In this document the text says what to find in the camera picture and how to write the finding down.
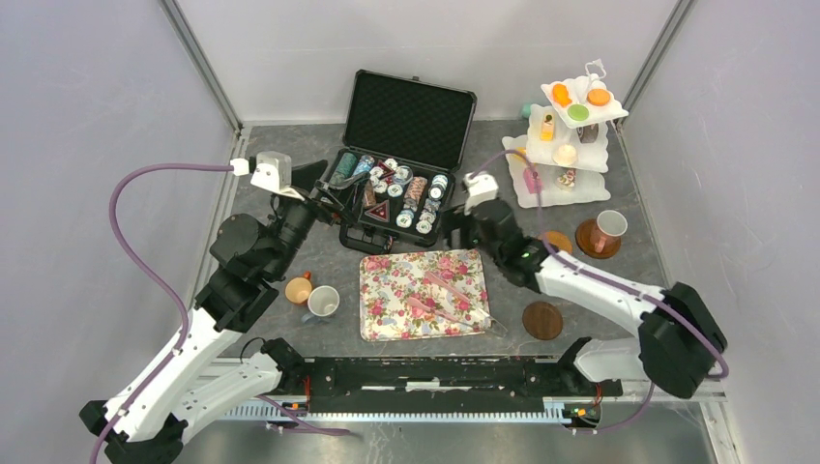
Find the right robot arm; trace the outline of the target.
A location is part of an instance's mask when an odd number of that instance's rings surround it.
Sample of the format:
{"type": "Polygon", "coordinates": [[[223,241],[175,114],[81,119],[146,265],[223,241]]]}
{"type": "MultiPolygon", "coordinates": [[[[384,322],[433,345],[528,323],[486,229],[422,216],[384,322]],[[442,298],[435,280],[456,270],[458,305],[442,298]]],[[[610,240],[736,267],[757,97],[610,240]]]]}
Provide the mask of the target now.
{"type": "Polygon", "coordinates": [[[501,199],[449,209],[441,233],[449,247],[484,251],[509,283],[579,305],[629,333],[622,339],[590,339],[569,350],[569,362],[558,369],[566,392],[583,394],[605,380],[646,378],[664,392],[690,399],[704,381],[729,374],[723,356],[727,339],[700,294],[683,282],[662,288],[589,266],[525,235],[501,199]]]}

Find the green round macaron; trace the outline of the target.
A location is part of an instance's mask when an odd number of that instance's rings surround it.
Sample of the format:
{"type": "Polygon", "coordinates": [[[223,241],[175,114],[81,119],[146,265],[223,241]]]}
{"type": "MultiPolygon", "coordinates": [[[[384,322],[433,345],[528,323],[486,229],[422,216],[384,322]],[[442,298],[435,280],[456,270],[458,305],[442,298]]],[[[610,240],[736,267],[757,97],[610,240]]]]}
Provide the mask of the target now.
{"type": "Polygon", "coordinates": [[[571,104],[567,108],[567,114],[572,120],[577,122],[586,121],[590,116],[588,107],[578,103],[571,104]]]}

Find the pink-handled metal tongs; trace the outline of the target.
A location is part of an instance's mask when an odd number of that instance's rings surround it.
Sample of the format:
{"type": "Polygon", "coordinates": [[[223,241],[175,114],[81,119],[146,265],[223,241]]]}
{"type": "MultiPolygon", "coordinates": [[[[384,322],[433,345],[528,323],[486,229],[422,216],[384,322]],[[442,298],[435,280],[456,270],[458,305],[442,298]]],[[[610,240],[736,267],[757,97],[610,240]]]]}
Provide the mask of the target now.
{"type": "Polygon", "coordinates": [[[508,334],[508,329],[481,303],[474,303],[440,275],[426,271],[423,281],[426,281],[423,285],[426,293],[421,298],[406,299],[411,308],[432,314],[450,325],[459,325],[463,334],[489,334],[499,338],[508,334]]]}

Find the pink strawberry cake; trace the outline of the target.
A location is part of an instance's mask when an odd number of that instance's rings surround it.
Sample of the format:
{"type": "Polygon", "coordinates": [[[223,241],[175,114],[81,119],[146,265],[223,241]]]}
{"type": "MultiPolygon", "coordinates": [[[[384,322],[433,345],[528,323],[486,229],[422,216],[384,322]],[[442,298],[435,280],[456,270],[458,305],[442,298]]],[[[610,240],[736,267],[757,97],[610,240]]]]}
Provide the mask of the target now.
{"type": "Polygon", "coordinates": [[[542,192],[542,179],[538,170],[525,167],[522,176],[528,192],[530,194],[540,195],[542,192]]]}

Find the sprinkled strawberry cake slice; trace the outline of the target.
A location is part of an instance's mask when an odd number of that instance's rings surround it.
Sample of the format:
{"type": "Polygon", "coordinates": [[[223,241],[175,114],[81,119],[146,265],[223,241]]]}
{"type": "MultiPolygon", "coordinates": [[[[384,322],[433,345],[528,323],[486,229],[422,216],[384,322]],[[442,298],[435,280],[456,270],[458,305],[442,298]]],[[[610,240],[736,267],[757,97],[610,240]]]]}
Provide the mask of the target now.
{"type": "Polygon", "coordinates": [[[563,191],[573,191],[575,187],[576,170],[566,169],[556,180],[555,185],[563,191]]]}

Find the orange pastry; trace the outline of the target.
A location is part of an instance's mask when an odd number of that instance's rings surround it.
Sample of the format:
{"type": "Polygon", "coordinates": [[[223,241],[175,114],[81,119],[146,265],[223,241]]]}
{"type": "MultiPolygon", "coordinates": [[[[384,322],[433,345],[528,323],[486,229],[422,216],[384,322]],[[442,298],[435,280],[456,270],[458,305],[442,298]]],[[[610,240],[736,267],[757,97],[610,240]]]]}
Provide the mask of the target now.
{"type": "Polygon", "coordinates": [[[551,96],[553,101],[561,107],[567,107],[572,104],[569,89],[563,83],[556,83],[552,86],[551,96]]]}

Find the cream round pudding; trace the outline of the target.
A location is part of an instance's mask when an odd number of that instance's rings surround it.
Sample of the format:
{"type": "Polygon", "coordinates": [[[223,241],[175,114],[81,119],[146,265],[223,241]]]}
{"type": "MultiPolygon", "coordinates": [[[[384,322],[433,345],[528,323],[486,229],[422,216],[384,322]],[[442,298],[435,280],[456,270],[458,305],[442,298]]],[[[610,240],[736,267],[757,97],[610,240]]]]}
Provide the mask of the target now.
{"type": "Polygon", "coordinates": [[[555,150],[552,159],[557,165],[573,166],[578,160],[577,150],[571,144],[563,144],[555,150]]]}

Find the light orange wooden coaster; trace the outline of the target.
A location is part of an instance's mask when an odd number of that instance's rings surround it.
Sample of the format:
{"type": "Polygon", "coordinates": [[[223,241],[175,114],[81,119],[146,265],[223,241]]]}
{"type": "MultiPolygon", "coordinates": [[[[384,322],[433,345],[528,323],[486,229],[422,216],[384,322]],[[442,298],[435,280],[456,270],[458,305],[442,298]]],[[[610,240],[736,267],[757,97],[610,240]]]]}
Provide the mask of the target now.
{"type": "Polygon", "coordinates": [[[548,230],[543,234],[543,237],[557,250],[572,254],[572,242],[567,235],[556,230],[548,230]]]}

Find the grey white mug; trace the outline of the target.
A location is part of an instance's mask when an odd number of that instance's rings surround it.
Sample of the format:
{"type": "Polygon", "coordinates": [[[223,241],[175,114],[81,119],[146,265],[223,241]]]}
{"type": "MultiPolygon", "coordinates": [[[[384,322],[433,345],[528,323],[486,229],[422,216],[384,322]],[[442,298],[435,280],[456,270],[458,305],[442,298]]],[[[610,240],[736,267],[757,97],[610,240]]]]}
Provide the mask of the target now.
{"type": "Polygon", "coordinates": [[[301,318],[303,324],[320,323],[329,320],[340,304],[338,291],[329,285],[314,288],[307,299],[308,313],[301,318]]]}

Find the pink mug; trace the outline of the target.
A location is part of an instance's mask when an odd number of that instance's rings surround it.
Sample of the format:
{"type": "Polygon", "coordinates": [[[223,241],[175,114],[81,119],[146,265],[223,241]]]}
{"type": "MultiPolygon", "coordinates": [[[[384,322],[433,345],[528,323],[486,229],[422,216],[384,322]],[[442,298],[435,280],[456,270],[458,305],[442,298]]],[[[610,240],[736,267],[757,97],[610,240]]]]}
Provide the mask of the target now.
{"type": "Polygon", "coordinates": [[[616,243],[628,230],[627,218],[615,210],[605,210],[598,214],[594,227],[590,233],[590,243],[595,253],[603,253],[604,249],[616,243]]]}

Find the dark brown wooden coaster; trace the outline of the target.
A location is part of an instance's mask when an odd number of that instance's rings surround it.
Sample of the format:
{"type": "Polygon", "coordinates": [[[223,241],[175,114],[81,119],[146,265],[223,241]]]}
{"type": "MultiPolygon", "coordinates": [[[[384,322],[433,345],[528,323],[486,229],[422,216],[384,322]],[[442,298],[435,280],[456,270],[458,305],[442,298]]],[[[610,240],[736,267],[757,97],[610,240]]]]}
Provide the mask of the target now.
{"type": "Polygon", "coordinates": [[[547,302],[528,304],[522,313],[522,325],[525,331],[538,340],[557,338],[564,327],[563,315],[559,309],[547,302]]]}

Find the yellow round biscuit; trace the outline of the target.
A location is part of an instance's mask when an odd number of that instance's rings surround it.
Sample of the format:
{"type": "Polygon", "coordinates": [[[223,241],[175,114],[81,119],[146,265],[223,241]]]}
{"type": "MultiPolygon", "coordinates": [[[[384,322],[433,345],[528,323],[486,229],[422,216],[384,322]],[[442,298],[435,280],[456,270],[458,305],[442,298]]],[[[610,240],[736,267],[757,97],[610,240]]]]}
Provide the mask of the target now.
{"type": "Polygon", "coordinates": [[[594,106],[607,106],[611,102],[611,95],[603,88],[593,88],[587,93],[587,102],[594,106]]]}

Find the medium brown wooden coaster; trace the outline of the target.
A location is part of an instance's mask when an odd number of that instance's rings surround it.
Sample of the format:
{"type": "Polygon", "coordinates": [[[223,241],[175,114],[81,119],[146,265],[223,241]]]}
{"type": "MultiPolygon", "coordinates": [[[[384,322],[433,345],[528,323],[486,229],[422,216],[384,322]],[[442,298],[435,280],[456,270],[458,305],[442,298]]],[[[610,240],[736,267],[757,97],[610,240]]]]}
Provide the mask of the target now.
{"type": "Polygon", "coordinates": [[[604,233],[594,218],[585,220],[576,228],[575,241],[583,253],[596,259],[613,257],[622,245],[621,236],[604,233]]]}

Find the yellow cake with green fruit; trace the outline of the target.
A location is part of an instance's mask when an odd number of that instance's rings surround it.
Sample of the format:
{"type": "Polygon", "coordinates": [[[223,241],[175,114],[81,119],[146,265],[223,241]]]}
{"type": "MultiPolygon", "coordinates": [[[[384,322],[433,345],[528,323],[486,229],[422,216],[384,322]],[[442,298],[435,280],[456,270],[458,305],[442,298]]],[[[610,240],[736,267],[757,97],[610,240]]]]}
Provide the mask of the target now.
{"type": "Polygon", "coordinates": [[[555,116],[551,112],[545,112],[541,122],[540,140],[552,142],[555,137],[555,116]]]}

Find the orange mug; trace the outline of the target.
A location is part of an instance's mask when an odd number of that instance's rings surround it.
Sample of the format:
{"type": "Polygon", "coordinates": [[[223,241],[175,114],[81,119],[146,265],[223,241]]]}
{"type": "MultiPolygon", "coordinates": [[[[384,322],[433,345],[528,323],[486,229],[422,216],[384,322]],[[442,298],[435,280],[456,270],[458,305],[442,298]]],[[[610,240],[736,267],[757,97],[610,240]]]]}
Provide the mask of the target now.
{"type": "Polygon", "coordinates": [[[293,305],[306,305],[312,291],[311,272],[305,272],[288,281],[284,288],[284,296],[293,305]]]}

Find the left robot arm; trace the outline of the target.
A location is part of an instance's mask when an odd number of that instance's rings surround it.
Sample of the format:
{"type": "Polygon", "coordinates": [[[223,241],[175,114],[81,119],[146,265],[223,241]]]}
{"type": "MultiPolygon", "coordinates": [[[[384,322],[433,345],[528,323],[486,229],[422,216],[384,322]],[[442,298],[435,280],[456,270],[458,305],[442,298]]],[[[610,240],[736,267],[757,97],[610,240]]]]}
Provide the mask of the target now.
{"type": "Polygon", "coordinates": [[[304,358],[278,338],[207,385],[193,386],[276,300],[276,283],[284,279],[312,226],[351,220],[339,197],[366,176],[325,181],[326,168],[323,160],[296,167],[275,152],[216,166],[219,173],[250,176],[255,187],[280,198],[281,205],[268,223],[235,215],[221,224],[211,247],[216,271],[192,305],[172,296],[181,318],[176,334],[117,395],[81,409],[80,418],[96,438],[93,457],[170,463],[204,427],[244,401],[308,384],[304,358]]]}

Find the yellow kiwi cake slice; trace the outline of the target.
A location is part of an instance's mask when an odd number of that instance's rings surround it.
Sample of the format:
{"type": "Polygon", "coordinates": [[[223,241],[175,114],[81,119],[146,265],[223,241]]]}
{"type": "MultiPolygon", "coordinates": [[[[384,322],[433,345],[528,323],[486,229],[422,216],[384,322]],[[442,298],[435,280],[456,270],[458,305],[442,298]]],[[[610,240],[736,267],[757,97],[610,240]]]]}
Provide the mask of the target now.
{"type": "Polygon", "coordinates": [[[523,147],[518,147],[515,149],[514,153],[512,154],[517,160],[521,161],[522,163],[527,162],[526,157],[526,149],[523,147]]]}

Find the chocolate cake slice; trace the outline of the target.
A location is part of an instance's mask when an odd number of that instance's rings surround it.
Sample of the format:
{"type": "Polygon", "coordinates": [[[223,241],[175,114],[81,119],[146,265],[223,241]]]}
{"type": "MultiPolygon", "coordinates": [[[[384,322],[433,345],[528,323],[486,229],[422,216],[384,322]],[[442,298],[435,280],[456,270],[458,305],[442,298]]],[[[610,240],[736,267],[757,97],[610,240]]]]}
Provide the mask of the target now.
{"type": "Polygon", "coordinates": [[[594,124],[589,126],[580,127],[576,130],[577,137],[581,144],[591,144],[595,143],[599,138],[600,134],[600,125],[594,124]]]}

